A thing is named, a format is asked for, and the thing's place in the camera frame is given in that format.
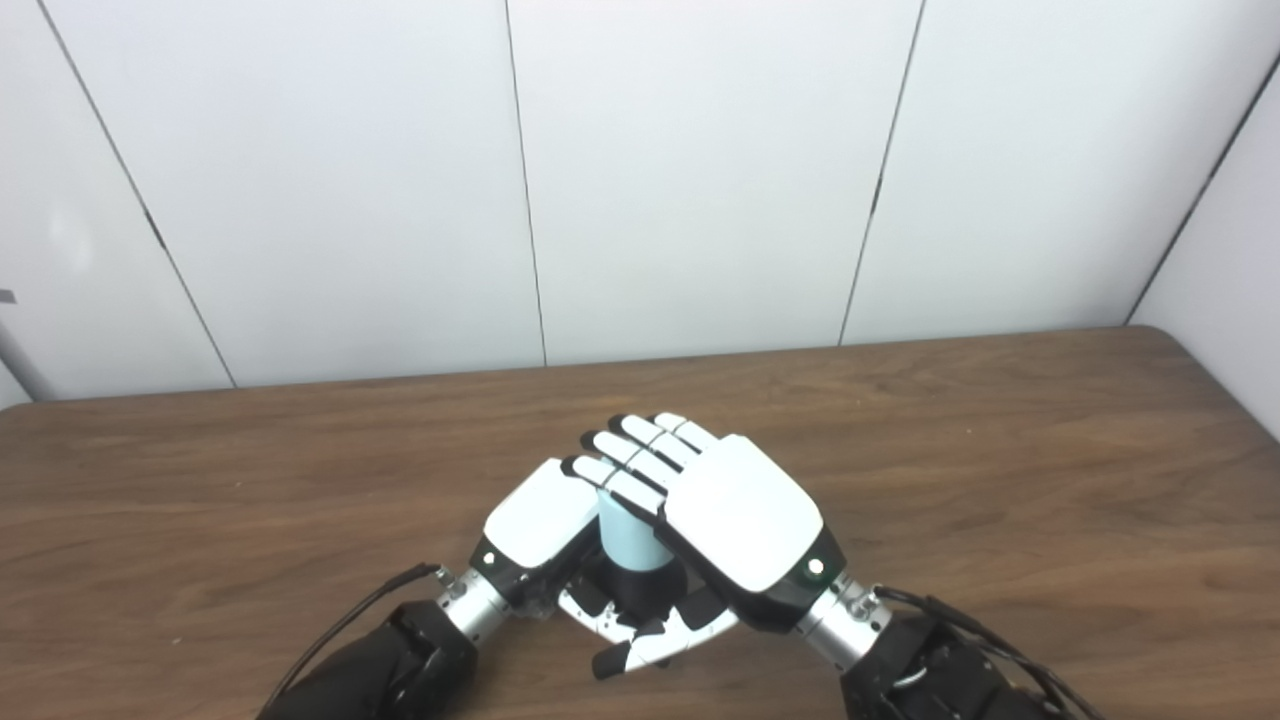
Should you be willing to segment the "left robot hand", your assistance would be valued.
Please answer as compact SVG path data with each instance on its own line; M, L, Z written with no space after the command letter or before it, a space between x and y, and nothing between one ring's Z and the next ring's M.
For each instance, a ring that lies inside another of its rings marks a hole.
M557 610L611 643L628 641L635 630L614 601L581 578L600 551L596 487L549 459L490 512L445 611L476 644L508 618Z

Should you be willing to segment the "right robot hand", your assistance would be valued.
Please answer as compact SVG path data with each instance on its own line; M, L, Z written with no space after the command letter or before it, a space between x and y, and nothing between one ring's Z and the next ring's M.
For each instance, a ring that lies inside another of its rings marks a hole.
M648 525L701 579L663 618L598 653L600 680L664 661L744 623L786 635L847 565L812 496L739 434L672 413L613 416L562 464Z

